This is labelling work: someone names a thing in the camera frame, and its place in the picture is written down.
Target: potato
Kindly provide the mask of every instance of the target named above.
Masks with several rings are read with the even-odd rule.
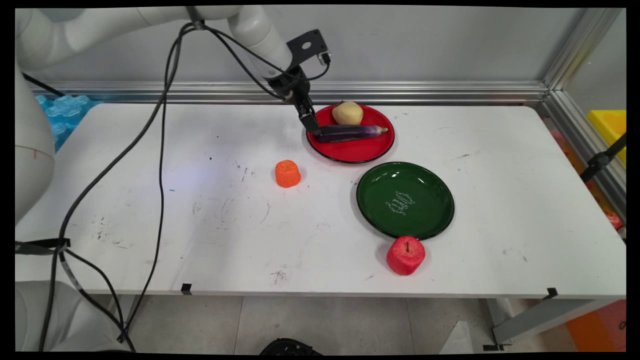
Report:
[[[331,115],[340,125],[360,125],[364,111],[355,102],[347,101],[334,107]]]

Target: toy fruit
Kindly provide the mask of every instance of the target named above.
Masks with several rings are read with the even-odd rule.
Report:
[[[387,264],[400,275],[411,275],[420,266],[424,256],[424,246],[413,236],[400,236],[387,253]]]

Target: carrot piece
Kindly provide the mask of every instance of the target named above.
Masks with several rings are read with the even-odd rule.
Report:
[[[300,171],[295,162],[282,160],[276,164],[276,183],[283,188],[290,188],[300,182]]]

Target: purple eggplant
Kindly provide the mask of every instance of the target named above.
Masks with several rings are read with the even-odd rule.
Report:
[[[370,139],[387,132],[386,127],[377,125],[327,125],[320,127],[320,133],[314,135],[317,142],[347,142],[351,140]]]

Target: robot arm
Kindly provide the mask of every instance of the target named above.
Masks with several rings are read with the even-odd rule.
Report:
[[[316,48],[301,50],[291,43],[313,36],[313,31],[289,43],[282,40],[259,5],[194,6],[203,20],[227,19],[233,37],[247,48],[297,78],[306,78],[300,63],[313,55],[328,63],[322,36]],[[189,20],[185,6],[86,9],[79,17],[54,23],[37,9],[15,12],[15,223],[46,191],[53,171],[53,136],[47,117],[36,102],[22,70],[37,70],[63,62],[89,47],[124,33],[173,20]],[[300,120],[311,133],[319,129],[308,97],[307,80],[283,75],[251,57],[273,90],[295,105]]]

